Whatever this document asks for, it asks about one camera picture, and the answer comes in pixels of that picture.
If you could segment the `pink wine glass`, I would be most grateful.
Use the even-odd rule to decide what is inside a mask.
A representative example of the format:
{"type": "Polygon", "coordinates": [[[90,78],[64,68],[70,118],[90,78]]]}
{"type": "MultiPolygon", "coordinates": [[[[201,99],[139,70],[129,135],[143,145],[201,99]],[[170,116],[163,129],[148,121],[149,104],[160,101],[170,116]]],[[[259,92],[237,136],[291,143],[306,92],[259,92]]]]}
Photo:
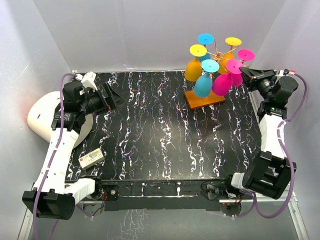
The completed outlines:
{"type": "MultiPolygon", "coordinates": [[[[251,51],[250,49],[240,49],[237,53],[238,57],[241,59],[241,62],[250,62],[253,61],[256,57],[255,53],[251,51]]],[[[231,74],[232,77],[232,86],[238,87],[242,84],[243,79],[241,77],[241,74],[231,74]]]]}
{"type": "Polygon", "coordinates": [[[212,91],[217,96],[225,96],[231,87],[238,87],[243,83],[240,67],[244,64],[238,59],[230,59],[226,62],[227,73],[219,75],[212,85],[212,91]]]}

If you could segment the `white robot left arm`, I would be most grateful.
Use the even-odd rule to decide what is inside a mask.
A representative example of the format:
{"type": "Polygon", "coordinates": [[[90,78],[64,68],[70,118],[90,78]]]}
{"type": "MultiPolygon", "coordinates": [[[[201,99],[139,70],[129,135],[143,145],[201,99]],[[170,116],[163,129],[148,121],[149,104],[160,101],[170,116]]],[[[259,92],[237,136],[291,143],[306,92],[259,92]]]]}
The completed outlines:
{"type": "Polygon", "coordinates": [[[22,195],[35,218],[68,220],[81,200],[88,196],[97,200],[103,195],[99,177],[85,175],[66,183],[66,173],[73,149],[92,129],[92,115],[107,113],[123,103],[123,97],[107,82],[95,87],[72,81],[62,92],[50,92],[32,106],[27,124],[49,143],[36,182],[22,195]]]}

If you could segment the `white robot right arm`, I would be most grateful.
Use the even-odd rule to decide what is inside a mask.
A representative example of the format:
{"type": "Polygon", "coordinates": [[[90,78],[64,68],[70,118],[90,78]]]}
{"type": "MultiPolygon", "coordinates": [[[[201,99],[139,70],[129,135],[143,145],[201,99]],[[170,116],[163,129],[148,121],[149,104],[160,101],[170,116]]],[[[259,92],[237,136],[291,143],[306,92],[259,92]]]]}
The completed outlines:
{"type": "Polygon", "coordinates": [[[259,193],[279,199],[291,181],[296,164],[290,164],[283,146],[284,126],[287,119],[289,97],[298,89],[294,71],[284,69],[257,70],[240,67],[241,77],[248,91],[258,91],[263,97],[257,110],[261,133],[260,151],[246,172],[235,172],[225,180],[210,180],[201,185],[209,200],[229,199],[243,192],[259,193]]]}

